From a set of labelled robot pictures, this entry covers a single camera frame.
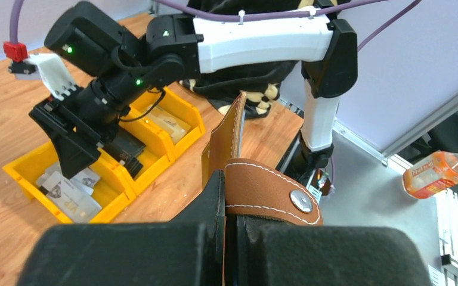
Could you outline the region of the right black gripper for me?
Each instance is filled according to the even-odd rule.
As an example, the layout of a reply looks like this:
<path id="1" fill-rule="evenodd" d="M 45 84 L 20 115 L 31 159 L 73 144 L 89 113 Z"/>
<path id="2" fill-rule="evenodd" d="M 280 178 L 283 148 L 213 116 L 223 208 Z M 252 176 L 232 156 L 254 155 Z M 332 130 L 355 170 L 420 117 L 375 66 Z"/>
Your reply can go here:
<path id="1" fill-rule="evenodd" d="M 94 164 L 101 155 L 98 149 L 116 137 L 120 110 L 115 101 L 105 104 L 104 99 L 90 86 L 78 86 L 63 101 L 49 95 L 29 113 L 50 139 L 67 179 Z"/>

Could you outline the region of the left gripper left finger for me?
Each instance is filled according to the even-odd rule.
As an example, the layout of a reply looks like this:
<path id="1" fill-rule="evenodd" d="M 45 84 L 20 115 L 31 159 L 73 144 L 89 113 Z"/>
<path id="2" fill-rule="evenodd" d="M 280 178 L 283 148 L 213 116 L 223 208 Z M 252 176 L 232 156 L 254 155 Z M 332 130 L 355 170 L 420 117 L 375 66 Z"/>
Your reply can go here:
<path id="1" fill-rule="evenodd" d="M 168 222 L 56 225 L 18 285 L 222 285 L 224 174 Z"/>

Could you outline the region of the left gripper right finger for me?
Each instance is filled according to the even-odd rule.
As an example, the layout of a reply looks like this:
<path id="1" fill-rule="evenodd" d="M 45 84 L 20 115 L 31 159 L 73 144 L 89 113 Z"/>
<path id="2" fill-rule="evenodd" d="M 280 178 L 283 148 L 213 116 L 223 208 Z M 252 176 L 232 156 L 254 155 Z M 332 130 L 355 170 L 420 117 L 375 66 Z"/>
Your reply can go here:
<path id="1" fill-rule="evenodd" d="M 429 285 L 415 243 L 388 227 L 237 218 L 239 285 Z"/>

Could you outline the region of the brown leather card holder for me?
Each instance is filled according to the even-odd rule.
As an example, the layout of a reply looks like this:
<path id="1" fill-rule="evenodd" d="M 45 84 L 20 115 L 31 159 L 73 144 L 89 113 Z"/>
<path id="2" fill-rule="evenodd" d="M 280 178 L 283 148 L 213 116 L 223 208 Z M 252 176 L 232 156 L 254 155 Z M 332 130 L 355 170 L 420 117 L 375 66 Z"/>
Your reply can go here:
<path id="1" fill-rule="evenodd" d="M 241 92 L 212 130 L 202 152 L 203 184 L 217 172 L 224 188 L 224 285 L 246 285 L 248 281 L 251 234 L 258 227 L 245 219 L 260 224 L 323 225 L 318 202 L 303 185 L 258 161 L 240 158 L 245 104 L 246 93 Z"/>

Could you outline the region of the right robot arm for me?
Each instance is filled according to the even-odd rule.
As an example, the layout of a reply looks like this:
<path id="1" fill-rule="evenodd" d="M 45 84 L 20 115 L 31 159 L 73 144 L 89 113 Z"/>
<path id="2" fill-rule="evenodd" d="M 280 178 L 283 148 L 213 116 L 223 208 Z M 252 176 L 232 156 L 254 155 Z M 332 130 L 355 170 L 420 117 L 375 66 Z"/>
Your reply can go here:
<path id="1" fill-rule="evenodd" d="M 299 61 L 305 86 L 301 149 L 286 175 L 308 185 L 333 151 L 341 96 L 358 77 L 358 36 L 337 12 L 354 6 L 314 4 L 297 10 L 237 14 L 190 7 L 160 15 L 137 37 L 89 1 L 65 11 L 49 30 L 48 53 L 31 55 L 49 97 L 30 117 L 51 140 L 68 178 L 95 163 L 144 92 L 249 64 Z"/>

